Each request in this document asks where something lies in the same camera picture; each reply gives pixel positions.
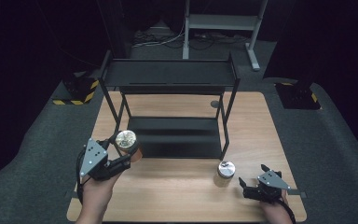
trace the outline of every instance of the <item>gray carpet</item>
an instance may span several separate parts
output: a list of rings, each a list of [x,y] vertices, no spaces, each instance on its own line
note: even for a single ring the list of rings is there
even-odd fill
[[[191,44],[202,47],[204,43]],[[230,51],[241,59],[240,91],[264,93],[296,184],[307,195],[304,223],[358,223],[358,142],[316,84],[311,89],[322,110],[282,107],[273,83],[290,80],[262,78],[274,46],[256,42],[259,72],[252,71],[243,43],[191,49],[190,59],[226,59]],[[133,49],[131,57],[180,59],[182,51],[141,47]],[[102,99],[98,87],[88,105],[46,102],[24,136],[19,154],[0,171],[0,223],[69,223],[66,211],[76,183],[77,153],[91,135]]]

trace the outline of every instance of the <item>metal bracket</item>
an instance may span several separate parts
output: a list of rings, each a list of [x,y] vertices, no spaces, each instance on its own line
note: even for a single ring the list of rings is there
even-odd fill
[[[80,176],[83,177],[88,174],[106,156],[107,151],[90,138],[86,146],[86,153],[81,165]]]
[[[257,177],[263,184],[277,189],[291,189],[274,171],[269,170]]]

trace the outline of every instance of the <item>small metal tin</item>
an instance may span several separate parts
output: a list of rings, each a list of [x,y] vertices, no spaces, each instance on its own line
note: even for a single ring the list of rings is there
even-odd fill
[[[235,165],[231,161],[222,161],[217,167],[217,172],[225,179],[229,179],[235,174]]]
[[[120,132],[115,140],[118,149],[124,153],[130,153],[135,149],[136,151],[131,155],[131,162],[136,162],[143,157],[140,144],[136,140],[136,134],[133,131],[126,130]]]
[[[133,131],[122,131],[116,137],[116,144],[121,151],[129,151],[136,142],[136,135]]]
[[[235,165],[231,161],[221,161],[213,177],[214,184],[219,188],[227,187],[235,174]]]

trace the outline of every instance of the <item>black cable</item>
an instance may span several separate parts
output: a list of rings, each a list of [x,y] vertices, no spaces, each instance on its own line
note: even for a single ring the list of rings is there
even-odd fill
[[[183,47],[183,43],[179,45],[178,47],[169,46],[168,44],[163,44],[163,46],[170,48],[170,49],[181,49]]]
[[[83,203],[83,185],[80,182],[80,163],[86,154],[86,147],[84,147],[77,156],[76,160],[76,193],[80,203]]]
[[[226,41],[222,41],[222,40],[234,40],[232,42],[226,42]],[[244,37],[244,38],[231,38],[231,37],[222,37],[218,40],[215,40],[215,42],[217,44],[227,44],[227,45],[230,45],[230,44],[238,44],[238,43],[241,43],[241,42],[246,42],[248,41],[249,38],[247,37]]]
[[[157,38],[153,34],[147,34],[147,33],[138,33],[135,35],[134,40],[134,47],[142,47],[142,46],[154,46],[154,45],[166,45],[167,40],[178,38],[179,35],[166,35],[162,36],[160,38]]]
[[[289,214],[292,223],[296,224],[295,214],[293,213],[292,209],[290,209],[290,207],[284,201],[281,201],[279,199],[275,200],[274,202],[280,204],[284,208],[284,210],[286,210],[287,214]]]
[[[144,43],[134,44],[134,45],[132,45],[132,47],[137,48],[137,47],[143,47],[143,46],[158,46],[158,45],[166,46],[166,44],[176,41],[179,37],[181,37],[184,34],[183,31],[185,29],[185,23],[186,23],[185,18],[186,18],[186,10],[185,10],[185,13],[184,13],[182,29],[181,29],[181,31],[179,32],[178,35],[163,36],[160,39],[156,38],[155,35],[152,35],[154,41],[151,41],[150,43],[149,42],[144,42]]]
[[[198,40],[199,42],[208,42],[208,41],[207,41],[208,39],[205,39],[205,38],[202,38],[202,39],[197,39],[197,38],[196,38],[196,40]],[[211,38],[210,40],[211,40],[210,45],[208,45],[207,47],[204,47],[204,48],[200,48],[200,49],[194,48],[193,46],[190,45],[190,43],[188,43],[188,46],[189,46],[191,49],[194,49],[194,50],[205,50],[205,49],[208,49],[208,48],[210,48],[211,46],[213,46],[213,44],[214,44],[214,39]]]

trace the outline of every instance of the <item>black metal shelf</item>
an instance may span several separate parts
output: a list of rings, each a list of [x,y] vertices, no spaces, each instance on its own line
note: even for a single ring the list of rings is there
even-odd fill
[[[224,158],[229,144],[227,121],[240,84],[231,54],[228,60],[112,60],[107,53],[103,64],[99,80],[116,121],[114,132],[118,132],[125,109],[128,130],[137,135],[145,157]],[[107,89],[112,87],[121,92],[118,113]],[[232,91],[227,111],[223,107],[225,91]],[[127,94],[219,95],[219,104],[213,118],[135,117]],[[219,117],[226,141],[223,148]]]
[[[215,118],[132,117],[128,129],[146,158],[219,159],[222,153]]]

